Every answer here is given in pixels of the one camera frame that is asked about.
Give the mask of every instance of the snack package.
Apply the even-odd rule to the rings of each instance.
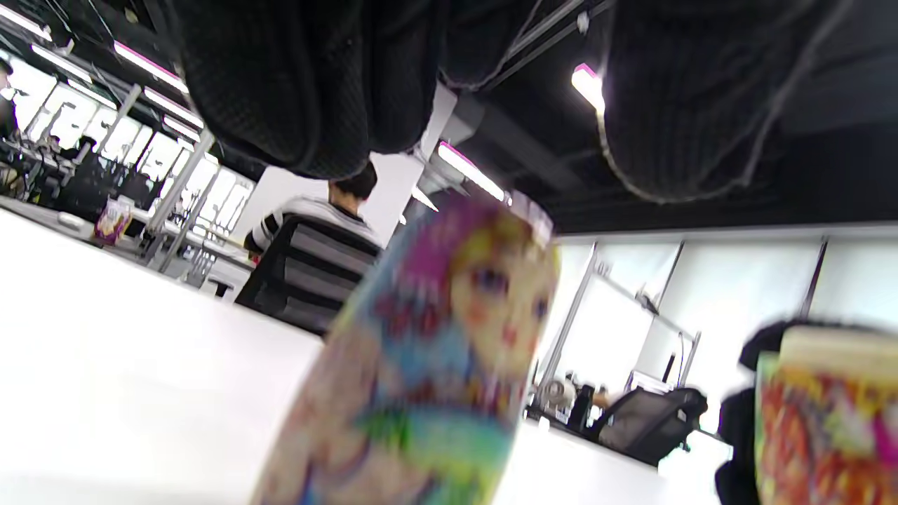
[[[894,337],[807,327],[761,357],[763,505],[898,505],[896,358]]]
[[[495,199],[453,193],[438,207],[394,237],[343,308],[253,503],[491,500],[557,256],[534,238],[545,222]]]
[[[130,224],[131,207],[127,202],[108,199],[106,208],[93,228],[93,236],[101,242],[114,245]]]

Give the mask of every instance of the bottle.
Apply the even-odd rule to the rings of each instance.
[[[445,195],[335,321],[254,504],[490,502],[521,419],[558,257],[521,195]]]

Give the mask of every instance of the black ceiling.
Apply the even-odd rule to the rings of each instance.
[[[112,41],[119,40],[174,70],[161,0],[0,2],[51,26],[64,23],[75,34],[74,55],[121,83],[149,84],[184,103],[172,88],[111,50]],[[568,2],[543,0],[532,26]],[[587,10],[594,15],[591,26],[601,29],[609,19],[608,5],[586,0],[510,58],[483,90],[461,97],[484,112],[459,150],[503,187],[541,203],[561,233],[898,219],[898,199],[891,192],[898,182],[893,175],[898,162],[894,0],[856,0],[775,128],[750,187],[723,199],[668,206],[646,203],[623,189],[600,154],[591,106],[570,84],[574,67],[594,63],[601,53],[592,41],[597,37],[587,42],[577,31],[576,16]],[[24,43],[21,51],[26,57],[31,53]],[[39,58],[28,59],[53,70]],[[264,169],[226,147],[216,150],[225,164],[251,179]]]

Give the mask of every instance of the striped shirt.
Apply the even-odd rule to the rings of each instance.
[[[349,295],[381,252],[374,231],[361,217],[325,200],[289,200],[262,219],[244,242],[247,250],[264,253],[281,226],[298,223],[288,251],[275,258],[250,307],[281,321],[323,336]]]

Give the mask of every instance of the anime character face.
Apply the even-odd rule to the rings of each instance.
[[[555,290],[549,255],[502,247],[456,268],[450,282],[453,317],[484,371],[526,375]]]

